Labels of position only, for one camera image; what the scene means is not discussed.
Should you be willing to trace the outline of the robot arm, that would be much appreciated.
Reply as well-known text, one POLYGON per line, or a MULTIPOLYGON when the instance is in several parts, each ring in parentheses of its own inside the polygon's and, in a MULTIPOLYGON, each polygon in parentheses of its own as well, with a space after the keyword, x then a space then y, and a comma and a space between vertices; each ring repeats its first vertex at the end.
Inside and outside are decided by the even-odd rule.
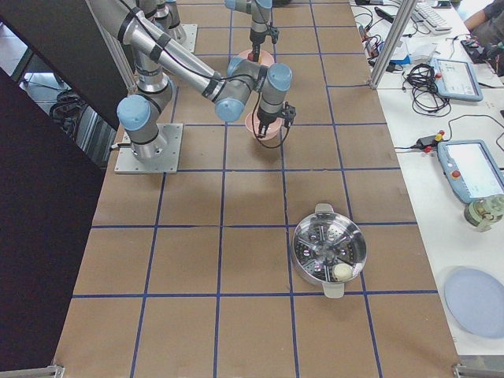
MULTIPOLYGON (((136 1, 135 3, 144 11, 146 18, 157 21, 157 26, 169 37, 190 52, 194 51, 197 25, 180 23, 176 1, 136 1)), ((270 17, 272 1, 224 1, 224 4, 232 11, 245 13, 251 17, 249 33, 251 49, 244 50, 239 56, 262 65, 272 65, 274 63, 272 55, 261 49, 267 36, 271 38, 272 44, 276 44, 278 40, 279 31, 272 25, 270 17)))
MULTIPOLYGON (((91 1, 89 7, 116 41, 132 46, 156 68, 167 69, 199 91, 214 104, 222 121, 238 120, 251 93, 256 92, 258 103, 253 118, 259 122, 259 139, 267 136, 269 125, 277 120, 283 120, 284 127, 292 124, 296 112, 285 100, 292 80, 287 65, 275 63, 267 67, 234 57, 228 74, 222 76, 147 20, 132 2, 91 1)), ((168 149, 169 137, 154 121, 153 111, 154 105, 140 94, 122 99, 117 107, 117 116, 130 139, 131 153, 138 160, 159 158, 168 149)))

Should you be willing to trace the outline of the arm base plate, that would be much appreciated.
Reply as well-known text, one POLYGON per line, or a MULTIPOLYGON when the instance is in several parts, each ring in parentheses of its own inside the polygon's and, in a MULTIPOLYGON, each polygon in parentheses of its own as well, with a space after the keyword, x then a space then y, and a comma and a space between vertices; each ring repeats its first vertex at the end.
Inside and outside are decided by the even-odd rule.
POLYGON ((179 24, 172 30, 174 39, 186 50, 194 53, 198 25, 197 24, 179 24))
POLYGON ((183 138, 182 124, 158 124, 159 133, 151 143, 133 143, 124 133, 117 155, 116 174, 177 173, 183 138))

